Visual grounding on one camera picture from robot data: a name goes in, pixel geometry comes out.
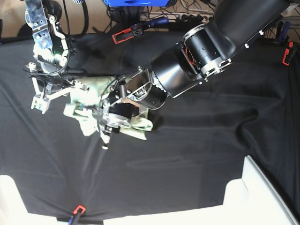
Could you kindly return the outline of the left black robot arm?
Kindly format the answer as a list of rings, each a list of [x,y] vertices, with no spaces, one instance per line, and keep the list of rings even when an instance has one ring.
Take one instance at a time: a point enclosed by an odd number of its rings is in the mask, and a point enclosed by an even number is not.
[[[142,107],[161,108],[209,76],[222,73],[241,49],[263,34],[297,0],[222,0],[213,17],[184,34],[181,41],[130,76],[114,78],[101,94],[97,128],[104,150],[113,132],[131,128]]]

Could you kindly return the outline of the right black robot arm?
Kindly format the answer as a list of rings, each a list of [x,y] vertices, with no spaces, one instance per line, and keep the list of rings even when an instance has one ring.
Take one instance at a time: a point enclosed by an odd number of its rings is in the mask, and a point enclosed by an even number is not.
[[[45,114],[52,100],[67,96],[74,90],[88,91],[79,81],[87,74],[85,69],[70,68],[69,61],[75,53],[72,38],[64,34],[58,12],[52,0],[27,0],[25,21],[32,29],[34,61],[26,65],[35,95],[31,108]]]

